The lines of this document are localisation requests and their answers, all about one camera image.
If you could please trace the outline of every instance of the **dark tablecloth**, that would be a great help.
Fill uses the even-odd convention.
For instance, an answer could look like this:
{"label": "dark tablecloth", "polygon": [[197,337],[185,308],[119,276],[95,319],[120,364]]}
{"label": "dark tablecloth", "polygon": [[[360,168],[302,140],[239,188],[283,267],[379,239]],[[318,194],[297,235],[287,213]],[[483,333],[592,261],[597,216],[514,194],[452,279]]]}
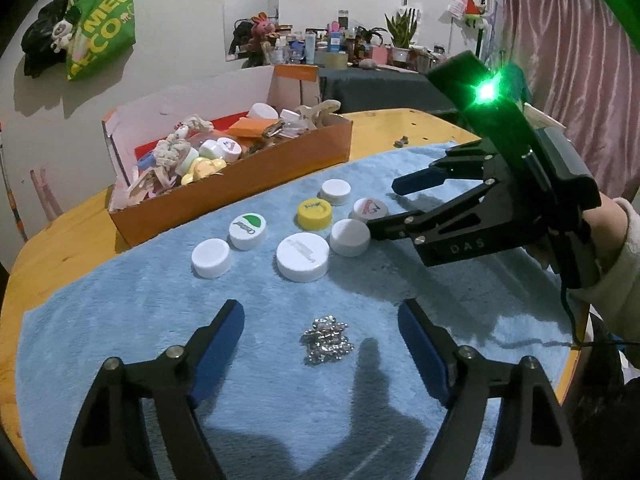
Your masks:
{"label": "dark tablecloth", "polygon": [[391,70],[347,68],[320,69],[323,99],[342,103],[340,113],[388,108],[413,108],[452,123],[459,123],[458,111],[422,74]]}

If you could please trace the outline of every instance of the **silver bead chain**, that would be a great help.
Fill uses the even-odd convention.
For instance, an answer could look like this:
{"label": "silver bead chain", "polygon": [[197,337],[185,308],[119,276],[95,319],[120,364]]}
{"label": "silver bead chain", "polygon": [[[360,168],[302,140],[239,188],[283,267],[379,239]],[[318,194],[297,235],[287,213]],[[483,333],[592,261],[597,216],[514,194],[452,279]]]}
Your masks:
{"label": "silver bead chain", "polygon": [[306,360],[313,365],[326,361],[340,361],[355,346],[343,334],[346,323],[338,323],[334,316],[319,317],[305,330],[300,342],[306,345]]}

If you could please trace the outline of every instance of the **yellow wooden table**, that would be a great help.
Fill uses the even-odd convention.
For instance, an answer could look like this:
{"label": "yellow wooden table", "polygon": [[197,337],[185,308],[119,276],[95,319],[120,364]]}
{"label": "yellow wooden table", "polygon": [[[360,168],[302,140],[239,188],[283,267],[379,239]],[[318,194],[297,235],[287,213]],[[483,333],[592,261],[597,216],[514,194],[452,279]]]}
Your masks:
{"label": "yellow wooden table", "polygon": [[[353,120],[351,159],[394,150],[407,136],[409,146],[477,137],[439,118],[416,110],[379,110],[347,114]],[[15,400],[15,355],[22,314],[43,304],[60,287],[129,249],[106,211],[107,190],[57,218],[29,240],[15,261],[0,315],[0,421],[14,446],[29,463],[20,435]],[[564,400],[577,363],[572,351],[556,390]]]}

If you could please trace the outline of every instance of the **green light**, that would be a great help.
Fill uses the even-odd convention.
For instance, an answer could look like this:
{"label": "green light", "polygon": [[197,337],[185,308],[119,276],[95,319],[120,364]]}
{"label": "green light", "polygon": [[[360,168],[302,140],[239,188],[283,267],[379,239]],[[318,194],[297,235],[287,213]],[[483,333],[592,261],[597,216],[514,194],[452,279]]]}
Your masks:
{"label": "green light", "polygon": [[497,73],[488,81],[476,87],[476,103],[484,104],[496,100],[500,96],[500,74]]}

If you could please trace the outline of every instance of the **satin curtain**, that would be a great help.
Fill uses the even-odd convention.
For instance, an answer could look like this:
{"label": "satin curtain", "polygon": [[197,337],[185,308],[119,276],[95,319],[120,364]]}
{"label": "satin curtain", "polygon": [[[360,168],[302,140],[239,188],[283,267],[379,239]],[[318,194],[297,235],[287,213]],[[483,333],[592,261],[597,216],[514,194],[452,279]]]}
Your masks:
{"label": "satin curtain", "polygon": [[603,0],[504,0],[504,46],[532,104],[567,136],[611,197],[640,186],[640,54]]}

